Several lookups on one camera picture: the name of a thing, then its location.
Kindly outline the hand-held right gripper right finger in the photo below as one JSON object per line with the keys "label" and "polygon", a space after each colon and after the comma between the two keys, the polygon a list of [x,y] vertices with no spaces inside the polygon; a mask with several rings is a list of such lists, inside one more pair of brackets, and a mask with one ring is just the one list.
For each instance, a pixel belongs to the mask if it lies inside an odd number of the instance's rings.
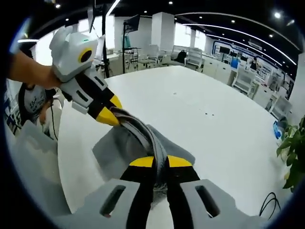
{"label": "hand-held right gripper right finger", "polygon": [[166,161],[167,200],[176,229],[262,229],[260,216],[239,210],[235,200],[208,179],[200,179],[192,164],[180,157]]}

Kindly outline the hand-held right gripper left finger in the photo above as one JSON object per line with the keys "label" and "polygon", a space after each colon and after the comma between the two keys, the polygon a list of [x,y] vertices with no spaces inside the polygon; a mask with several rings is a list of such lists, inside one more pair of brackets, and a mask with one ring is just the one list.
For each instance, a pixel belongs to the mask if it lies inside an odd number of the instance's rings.
{"label": "hand-held right gripper left finger", "polygon": [[59,217],[61,229],[144,229],[153,200],[155,160],[133,161],[121,179],[89,194],[75,213]]}

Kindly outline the person's left hand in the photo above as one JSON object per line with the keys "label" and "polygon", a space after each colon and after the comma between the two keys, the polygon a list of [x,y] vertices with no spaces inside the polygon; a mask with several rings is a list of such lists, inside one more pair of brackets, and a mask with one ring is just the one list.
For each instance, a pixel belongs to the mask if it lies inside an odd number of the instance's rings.
{"label": "person's left hand", "polygon": [[40,66],[37,69],[36,80],[37,85],[43,86],[45,89],[60,88],[61,81],[57,78],[51,66]]}

